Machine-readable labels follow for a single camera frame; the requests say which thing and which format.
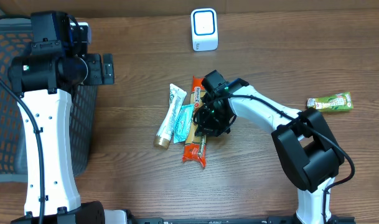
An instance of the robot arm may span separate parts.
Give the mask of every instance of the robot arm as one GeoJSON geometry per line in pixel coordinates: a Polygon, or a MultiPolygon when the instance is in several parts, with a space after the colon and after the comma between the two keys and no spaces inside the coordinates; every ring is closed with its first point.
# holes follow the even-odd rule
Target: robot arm
{"type": "Polygon", "coordinates": [[[327,222],[331,218],[330,197],[326,196],[324,209],[324,190],[334,182],[344,157],[304,128],[306,124],[337,144],[322,114],[313,108],[301,112],[280,105],[244,80],[228,83],[216,70],[204,78],[202,85],[207,93],[202,98],[203,107],[194,115],[196,135],[229,133],[237,116],[271,133],[283,171],[298,188],[297,220],[303,224],[327,222]],[[299,141],[311,136],[314,141],[303,148],[299,141]]]}
{"type": "Polygon", "coordinates": [[[42,220],[44,223],[126,224],[124,211],[104,210],[100,202],[81,203],[70,150],[70,111],[78,86],[113,84],[112,55],[89,54],[89,25],[77,22],[64,12],[33,13],[30,21],[31,55],[15,57],[8,71],[11,93],[27,106],[25,109],[19,105],[24,121],[28,171],[25,215],[11,223],[41,223],[42,220]],[[28,116],[30,112],[35,114],[33,121],[28,116]],[[32,122],[38,125],[38,132],[33,130],[32,122]],[[39,134],[44,150],[37,150],[34,132],[39,134]],[[43,175],[39,151],[43,153],[43,175]]]}

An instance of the snack bar wrapper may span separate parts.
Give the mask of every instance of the snack bar wrapper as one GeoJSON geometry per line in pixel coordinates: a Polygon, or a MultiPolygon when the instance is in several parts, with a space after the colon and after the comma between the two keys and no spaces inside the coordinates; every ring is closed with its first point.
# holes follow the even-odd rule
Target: snack bar wrapper
{"type": "Polygon", "coordinates": [[[339,93],[321,98],[309,98],[307,108],[315,108],[321,112],[348,111],[353,108],[350,92],[339,93]]]}
{"type": "MultiPolygon", "coordinates": [[[[206,94],[206,90],[202,86],[203,78],[195,78],[192,83],[192,93],[190,94],[190,103],[195,106],[195,112],[203,105],[201,97],[206,94]]],[[[184,156],[182,162],[197,161],[202,167],[206,167],[206,136],[195,136],[197,124],[194,124],[193,119],[190,124],[190,131],[185,141],[184,156]]]]}

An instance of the white tube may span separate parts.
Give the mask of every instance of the white tube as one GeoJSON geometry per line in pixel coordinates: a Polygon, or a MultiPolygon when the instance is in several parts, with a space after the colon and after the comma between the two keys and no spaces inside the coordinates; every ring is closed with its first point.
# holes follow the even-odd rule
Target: white tube
{"type": "Polygon", "coordinates": [[[177,121],[179,111],[181,110],[186,95],[187,92],[181,90],[174,84],[170,84],[170,108],[154,138],[153,144],[155,146],[163,149],[169,147],[171,136],[174,132],[175,122],[177,121]]]}

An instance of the orange wrapper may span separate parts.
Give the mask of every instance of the orange wrapper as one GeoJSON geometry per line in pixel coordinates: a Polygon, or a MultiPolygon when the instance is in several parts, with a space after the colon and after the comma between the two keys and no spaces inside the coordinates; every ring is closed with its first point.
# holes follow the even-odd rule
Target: orange wrapper
{"type": "MultiPolygon", "coordinates": [[[[194,113],[203,105],[201,97],[206,94],[202,86],[203,78],[195,78],[192,83],[192,93],[190,94],[190,103],[195,105],[194,113]]],[[[190,131],[185,141],[184,156],[182,162],[197,161],[202,167],[206,167],[206,136],[195,136],[197,124],[190,124],[190,131]]]]}

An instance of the white device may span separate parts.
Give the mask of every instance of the white device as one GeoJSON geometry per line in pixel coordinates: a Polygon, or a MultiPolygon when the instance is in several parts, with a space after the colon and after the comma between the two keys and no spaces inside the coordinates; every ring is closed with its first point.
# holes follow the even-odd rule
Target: white device
{"type": "Polygon", "coordinates": [[[214,9],[195,9],[190,14],[194,51],[215,50],[218,46],[217,13],[214,9]]]}

